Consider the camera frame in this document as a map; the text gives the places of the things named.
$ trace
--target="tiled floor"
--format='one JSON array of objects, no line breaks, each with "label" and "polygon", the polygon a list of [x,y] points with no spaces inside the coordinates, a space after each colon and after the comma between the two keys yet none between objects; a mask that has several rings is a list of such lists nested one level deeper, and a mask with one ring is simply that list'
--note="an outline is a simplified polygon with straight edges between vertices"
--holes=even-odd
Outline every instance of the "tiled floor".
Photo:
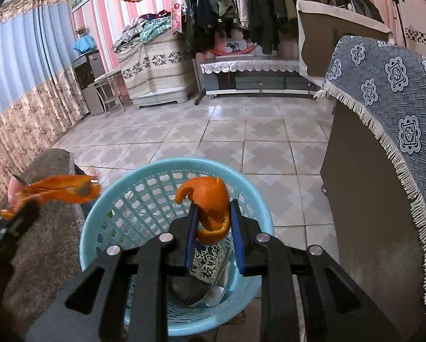
[{"label": "tiled floor", "polygon": [[[147,163],[209,158],[244,173],[271,211],[275,235],[297,248],[319,244],[338,261],[335,226],[319,175],[333,116],[309,99],[204,98],[87,117],[55,145],[99,174],[104,189]],[[245,325],[220,327],[217,341],[258,341],[260,300]]]}]

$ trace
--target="brown panel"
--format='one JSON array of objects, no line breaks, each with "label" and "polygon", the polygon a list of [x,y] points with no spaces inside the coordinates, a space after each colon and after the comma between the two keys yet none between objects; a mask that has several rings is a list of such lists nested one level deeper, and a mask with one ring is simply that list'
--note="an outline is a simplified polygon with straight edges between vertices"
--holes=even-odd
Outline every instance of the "brown panel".
[{"label": "brown panel", "polygon": [[321,175],[341,265],[407,340],[425,317],[423,251],[410,201],[380,143],[339,102]]},{"label": "brown panel", "polygon": [[324,77],[338,40],[346,35],[387,41],[388,34],[358,23],[326,14],[299,12],[305,31],[301,56],[309,76]]}]

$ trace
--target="pink striped wall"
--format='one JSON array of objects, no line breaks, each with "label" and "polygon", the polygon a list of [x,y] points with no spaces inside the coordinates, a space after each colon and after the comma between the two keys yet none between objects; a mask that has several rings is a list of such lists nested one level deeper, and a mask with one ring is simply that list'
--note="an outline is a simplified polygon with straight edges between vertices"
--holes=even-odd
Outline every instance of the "pink striped wall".
[{"label": "pink striped wall", "polygon": [[[120,36],[123,27],[139,15],[169,9],[172,0],[142,0],[130,3],[121,0],[90,0],[72,14],[74,30],[86,26],[101,52],[106,70],[119,66],[113,42]],[[385,23],[395,32],[394,7],[389,0],[371,0],[381,12]]]}]

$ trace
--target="white plastic base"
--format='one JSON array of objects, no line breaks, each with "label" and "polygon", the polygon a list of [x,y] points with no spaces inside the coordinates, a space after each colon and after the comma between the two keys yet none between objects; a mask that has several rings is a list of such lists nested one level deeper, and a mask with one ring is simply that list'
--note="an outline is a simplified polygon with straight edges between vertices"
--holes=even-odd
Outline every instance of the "white plastic base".
[{"label": "white plastic base", "polygon": [[186,102],[187,95],[191,91],[191,87],[172,87],[168,89],[160,89],[149,92],[146,95],[132,99],[132,103],[137,107],[147,105],[165,104],[172,101],[177,101],[178,104]]}]

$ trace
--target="floral curtain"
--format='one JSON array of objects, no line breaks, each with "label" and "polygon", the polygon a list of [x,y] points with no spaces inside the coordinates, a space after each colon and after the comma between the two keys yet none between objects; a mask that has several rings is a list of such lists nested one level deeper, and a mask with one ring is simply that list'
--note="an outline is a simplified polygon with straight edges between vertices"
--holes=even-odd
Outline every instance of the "floral curtain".
[{"label": "floral curtain", "polygon": [[11,175],[88,112],[72,68],[69,13],[67,0],[0,10],[0,200]]}]

